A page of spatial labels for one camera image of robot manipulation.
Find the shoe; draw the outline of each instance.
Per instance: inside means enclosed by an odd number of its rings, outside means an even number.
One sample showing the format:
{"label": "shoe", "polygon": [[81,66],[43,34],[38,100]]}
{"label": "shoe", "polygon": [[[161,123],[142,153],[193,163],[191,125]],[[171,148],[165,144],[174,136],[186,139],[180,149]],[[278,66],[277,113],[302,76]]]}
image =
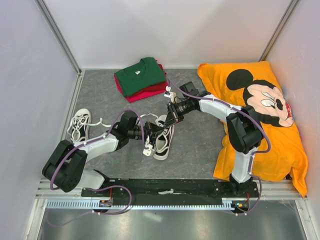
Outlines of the shoe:
{"label": "shoe", "polygon": [[67,129],[68,134],[71,135],[71,141],[73,143],[87,141],[89,134],[89,126],[91,123],[91,113],[88,109],[82,108],[77,111],[74,117],[70,121],[70,125]]}
{"label": "shoe", "polygon": [[[161,115],[155,120],[155,124],[163,127],[167,115]],[[175,133],[175,126],[166,128],[155,140],[155,153],[153,157],[157,160],[165,160],[169,155],[170,144]]]}

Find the white backdrop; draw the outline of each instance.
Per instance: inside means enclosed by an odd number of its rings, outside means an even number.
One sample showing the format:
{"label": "white backdrop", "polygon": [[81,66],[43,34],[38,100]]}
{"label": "white backdrop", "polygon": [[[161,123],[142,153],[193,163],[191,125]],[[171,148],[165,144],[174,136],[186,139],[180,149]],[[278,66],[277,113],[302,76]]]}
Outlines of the white backdrop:
{"label": "white backdrop", "polygon": [[300,1],[268,60],[286,99],[309,160],[307,196],[320,225],[320,1]]}
{"label": "white backdrop", "polygon": [[23,238],[77,74],[33,0],[0,1],[0,235]]}
{"label": "white backdrop", "polygon": [[45,0],[81,68],[257,61],[289,0]]}

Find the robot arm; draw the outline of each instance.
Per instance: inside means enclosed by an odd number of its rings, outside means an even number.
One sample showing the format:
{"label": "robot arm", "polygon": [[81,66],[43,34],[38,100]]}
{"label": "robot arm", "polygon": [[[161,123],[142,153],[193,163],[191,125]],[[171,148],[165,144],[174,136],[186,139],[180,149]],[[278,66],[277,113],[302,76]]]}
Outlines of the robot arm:
{"label": "robot arm", "polygon": [[136,114],[132,111],[126,111],[121,116],[120,121],[112,128],[110,134],[104,133],[96,138],[101,140],[84,145],[83,142],[71,143],[67,140],[61,141],[44,166],[42,170],[43,176],[51,180],[59,163],[66,154],[73,148],[83,145],[72,153],[69,162],[63,163],[53,182],[64,192],[69,192],[76,186],[79,188],[99,189],[105,178],[98,171],[84,170],[86,162],[104,153],[117,151],[125,146],[129,142],[129,139],[142,139],[141,128],[144,129],[144,139],[147,139],[147,142],[145,142],[147,149],[143,151],[143,154],[149,156],[152,154],[156,138],[159,134],[169,126],[181,122],[185,114],[198,110],[209,113],[227,123],[229,140],[236,150],[235,164],[229,180],[231,188],[235,193],[243,191],[253,179],[250,173],[251,170],[248,171],[248,169],[254,157],[252,152],[257,150],[263,139],[263,135],[239,111],[246,113],[260,124],[257,113],[251,106],[231,107],[228,103],[220,101],[206,91],[200,93],[192,82],[182,85],[180,89],[189,95],[185,95],[185,99],[181,102],[174,101],[173,96],[175,93],[165,93],[167,97],[171,98],[172,102],[167,104],[168,111],[164,127],[159,127],[151,122],[146,122],[144,126],[139,126],[137,125]]}

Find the black ear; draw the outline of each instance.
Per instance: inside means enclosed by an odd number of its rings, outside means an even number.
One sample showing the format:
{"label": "black ear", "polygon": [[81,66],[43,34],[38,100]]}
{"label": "black ear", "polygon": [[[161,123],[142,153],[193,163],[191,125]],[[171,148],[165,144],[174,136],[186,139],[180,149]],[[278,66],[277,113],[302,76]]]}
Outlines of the black ear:
{"label": "black ear", "polygon": [[254,80],[254,76],[246,69],[237,69],[226,78],[226,86],[230,90],[238,90],[247,87]]}

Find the cartoon face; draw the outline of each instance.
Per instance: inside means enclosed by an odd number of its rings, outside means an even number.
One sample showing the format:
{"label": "cartoon face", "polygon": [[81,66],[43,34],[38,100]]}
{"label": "cartoon face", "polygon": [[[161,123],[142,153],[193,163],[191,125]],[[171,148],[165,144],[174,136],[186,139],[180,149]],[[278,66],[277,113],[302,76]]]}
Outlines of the cartoon face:
{"label": "cartoon face", "polygon": [[238,69],[229,74],[226,85],[230,90],[244,88],[243,99],[258,113],[259,120],[275,127],[291,127],[294,123],[291,108],[282,92],[266,80],[253,80],[252,74]]}

